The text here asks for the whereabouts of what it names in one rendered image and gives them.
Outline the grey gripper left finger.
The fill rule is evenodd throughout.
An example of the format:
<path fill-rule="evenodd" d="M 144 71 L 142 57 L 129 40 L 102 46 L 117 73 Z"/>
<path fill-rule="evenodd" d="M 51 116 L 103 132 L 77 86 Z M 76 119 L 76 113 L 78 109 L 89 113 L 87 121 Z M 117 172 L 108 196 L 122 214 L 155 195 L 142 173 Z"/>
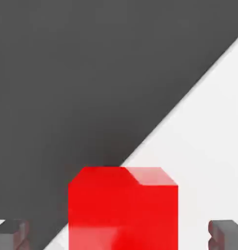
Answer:
<path fill-rule="evenodd" d="M 29 224 L 25 220 L 5 220 L 0 224 L 0 250 L 30 250 Z"/>

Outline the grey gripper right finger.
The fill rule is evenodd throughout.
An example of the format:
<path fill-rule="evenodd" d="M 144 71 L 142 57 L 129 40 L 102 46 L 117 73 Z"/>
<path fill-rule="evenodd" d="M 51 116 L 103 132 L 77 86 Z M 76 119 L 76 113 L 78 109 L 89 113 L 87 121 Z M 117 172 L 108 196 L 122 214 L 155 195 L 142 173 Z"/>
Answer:
<path fill-rule="evenodd" d="M 238 250 L 238 223 L 233 220 L 211 220 L 208 250 Z"/>

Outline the small red cube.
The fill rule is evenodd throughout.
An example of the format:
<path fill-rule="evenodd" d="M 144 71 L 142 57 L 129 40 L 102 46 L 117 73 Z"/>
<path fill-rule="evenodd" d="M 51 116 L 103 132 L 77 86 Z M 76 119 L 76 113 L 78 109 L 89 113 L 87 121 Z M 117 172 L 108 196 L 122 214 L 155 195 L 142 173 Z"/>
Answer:
<path fill-rule="evenodd" d="M 84 167 L 68 185 L 69 250 L 178 250 L 178 191 L 160 167 Z"/>

